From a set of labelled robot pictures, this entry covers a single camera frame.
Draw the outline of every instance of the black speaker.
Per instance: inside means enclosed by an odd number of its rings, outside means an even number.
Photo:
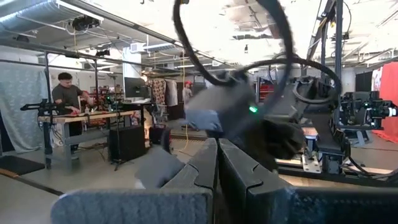
[[[130,126],[119,128],[119,147],[118,150],[118,131],[116,128],[109,131],[109,154],[111,160],[130,161],[143,156],[145,148],[144,127]]]

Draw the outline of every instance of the ventilation duct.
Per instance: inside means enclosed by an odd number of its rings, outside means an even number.
[[[14,0],[1,6],[0,37],[12,37],[44,27],[43,23],[54,24],[81,15],[58,5],[57,0]]]

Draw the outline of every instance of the yellow cable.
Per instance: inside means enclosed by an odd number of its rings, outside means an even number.
[[[185,51],[182,50],[182,83],[184,85],[185,88],[185,61],[184,61],[184,55],[185,55]],[[187,143],[185,143],[185,147],[183,149],[183,151],[187,148],[188,143],[189,143],[189,138],[188,138],[188,125],[185,125],[185,136],[187,137]]]

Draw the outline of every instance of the black cable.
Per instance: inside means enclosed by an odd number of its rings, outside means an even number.
[[[236,135],[239,135],[247,128],[250,128],[254,123],[258,122],[260,119],[263,119],[264,115],[269,113],[273,109],[273,107],[281,99],[281,96],[284,93],[284,89],[285,89],[287,81],[289,79],[289,75],[290,75],[290,72],[292,69],[293,62],[299,63],[301,65],[308,65],[308,66],[317,68],[317,69],[323,71],[324,73],[326,73],[327,75],[331,76],[331,78],[334,79],[334,81],[336,83],[335,95],[330,96],[329,98],[324,99],[322,101],[312,101],[312,100],[303,98],[297,92],[295,92],[294,93],[295,96],[300,101],[304,101],[306,103],[327,103],[332,98],[335,98],[336,95],[339,95],[341,93],[340,80],[338,79],[338,77],[336,76],[336,74],[333,71],[331,71],[327,67],[320,65],[319,63],[294,57],[292,34],[290,31],[290,26],[289,26],[289,23],[287,22],[286,15],[282,9],[282,6],[279,4],[279,2],[277,0],[257,0],[257,1],[264,9],[266,9],[268,11],[268,13],[274,19],[274,21],[277,25],[277,28],[279,30],[279,34],[284,40],[286,58],[256,62],[256,63],[249,65],[247,67],[244,67],[238,71],[235,71],[231,77],[228,77],[225,80],[220,80],[220,79],[210,75],[209,72],[200,63],[198,57],[195,55],[195,52],[194,52],[191,44],[189,43],[187,34],[185,33],[182,22],[181,22],[181,18],[180,18],[181,2],[180,2],[180,0],[175,0],[175,3],[174,3],[173,20],[174,20],[174,26],[175,26],[176,32],[178,34],[178,37],[179,37],[184,49],[188,53],[190,60],[192,61],[194,66],[196,66],[197,70],[203,75],[203,78],[208,80],[211,84],[223,85],[223,86],[233,86],[236,84],[236,82],[239,82],[239,80],[237,80],[235,78],[245,77],[246,72],[248,72],[248,70],[250,70],[252,68],[256,68],[259,66],[265,66],[265,65],[272,65],[275,63],[286,64],[286,67],[284,69],[284,75],[282,76],[280,84],[276,86],[273,94],[270,94],[264,100],[264,104],[258,108],[258,111],[254,116],[248,116],[246,118],[240,119],[239,124],[237,125],[238,128],[235,129],[234,131],[231,131],[229,133],[229,136],[226,136],[227,138],[233,138]]]
[[[277,0],[257,0],[258,3],[268,11],[268,13],[271,15],[271,17],[274,19],[275,23],[277,24],[277,27],[279,29],[279,34],[284,40],[284,45],[285,45],[285,51],[286,51],[286,60],[284,61],[286,64],[286,67],[284,69],[284,75],[282,76],[282,79],[280,81],[280,85],[277,85],[275,88],[273,94],[270,94],[269,97],[267,97],[264,100],[264,104],[259,108],[258,115],[259,117],[263,116],[264,114],[267,114],[268,112],[271,111],[271,109],[276,105],[276,103],[280,100],[281,96],[283,95],[284,89],[286,87],[286,83],[289,79],[290,72],[292,70],[292,61],[294,58],[294,53],[293,53],[293,41],[292,41],[292,33],[290,31],[290,26],[289,23],[287,22],[287,18],[285,15],[285,12],[282,8],[282,6],[279,4]],[[174,20],[174,26],[175,30],[178,34],[178,37],[184,46],[185,51],[188,53],[191,62],[194,64],[194,66],[197,68],[197,70],[203,75],[203,78],[208,80],[211,84],[213,85],[224,85],[224,86],[233,86],[236,84],[237,79],[235,77],[244,77],[245,73],[249,69],[242,69],[238,70],[233,73],[233,76],[228,77],[226,80],[220,80],[213,75],[211,75],[205,67],[200,63],[198,57],[195,55],[195,52],[189,43],[187,34],[185,33],[185,30],[183,28],[182,22],[181,22],[181,17],[180,17],[180,5],[181,1],[180,0],[175,0],[174,2],[174,9],[173,9],[173,20]],[[265,65],[269,65],[272,60],[268,61],[263,61]],[[248,66],[247,68],[255,68],[258,66]],[[257,122],[256,119],[250,119],[247,120],[249,124],[247,125],[252,125],[253,122]]]
[[[350,161],[359,171],[361,171],[364,175],[366,175],[366,176],[368,176],[368,177],[372,176],[372,174],[370,174],[368,171],[366,171],[365,169],[363,169],[359,164],[357,164],[351,156],[349,156],[348,159],[349,159],[349,161]]]

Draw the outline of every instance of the wooden tabletop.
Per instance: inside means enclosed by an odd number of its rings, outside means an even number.
[[[128,116],[134,114],[135,111],[125,111],[125,112],[120,112],[121,116]],[[89,113],[90,119],[103,119],[103,118],[112,118],[116,117],[117,113],[116,112],[104,112],[104,111],[95,111]],[[49,116],[39,116],[38,117],[39,121],[41,122],[50,122],[50,117]],[[53,117],[53,122],[54,123],[71,123],[75,121],[87,121],[87,116],[85,116],[84,113],[81,113],[79,115],[68,115],[68,116],[54,116]]]

